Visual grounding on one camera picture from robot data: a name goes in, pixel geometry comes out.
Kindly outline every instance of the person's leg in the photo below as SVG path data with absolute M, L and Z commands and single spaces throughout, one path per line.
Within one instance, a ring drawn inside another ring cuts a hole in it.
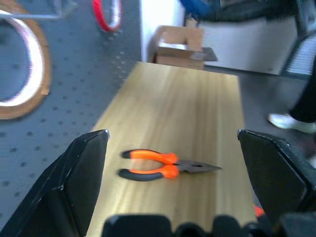
M 294 108 L 285 115 L 269 114 L 268 120 L 279 128 L 316 132 L 316 57 L 310 81 Z

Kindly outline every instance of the wooden table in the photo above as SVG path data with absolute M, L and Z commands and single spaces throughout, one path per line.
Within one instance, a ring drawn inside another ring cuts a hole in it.
M 210 230 L 220 213 L 233 215 L 242 224 L 254 220 L 250 183 L 237 140 L 242 127 L 237 77 L 138 63 L 94 127 L 108 129 L 111 138 L 87 236 L 99 237 L 104 221 L 119 213 L 164 214 L 173 229 L 192 221 Z M 151 182 L 118 177 L 119 168 L 159 167 L 154 161 L 119 156 L 124 150 L 139 148 L 174 152 L 179 158 L 223 170 Z

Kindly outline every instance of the black handle grip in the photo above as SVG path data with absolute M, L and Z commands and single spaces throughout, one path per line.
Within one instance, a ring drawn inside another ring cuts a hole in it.
M 163 178 L 162 173 L 153 173 L 153 174 L 137 174 L 131 172 L 129 169 L 120 169 L 118 171 L 119 177 L 134 180 L 134 181 L 152 181 L 155 179 Z

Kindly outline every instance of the cardboard box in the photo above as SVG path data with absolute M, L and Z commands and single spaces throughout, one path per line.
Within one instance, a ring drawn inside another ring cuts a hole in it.
M 211 54 L 211 58 L 217 60 L 212 49 L 203 51 L 203 33 L 204 30 L 200 28 L 159 27 L 155 35 L 156 63 L 203 70 L 204 61 Z

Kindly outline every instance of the circular wooden frame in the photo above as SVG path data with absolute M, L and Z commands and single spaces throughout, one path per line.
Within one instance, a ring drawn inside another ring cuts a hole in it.
M 27 11 L 21 5 L 17 4 L 14 0 L 0 0 L 0 10 L 8 13 L 27 13 Z M 36 37 L 38 47 L 41 51 L 42 73 L 40 84 L 37 87 L 36 91 L 32 93 L 32 97 L 28 98 L 26 101 L 16 103 L 16 105 L 10 105 L 9 102 L 7 106 L 0 105 L 0 119 L 14 119 L 29 113 L 40 104 L 40 102 L 49 92 L 51 81 L 51 64 L 46 37 L 44 36 L 39 25 L 34 20 L 23 20 L 22 22 Z

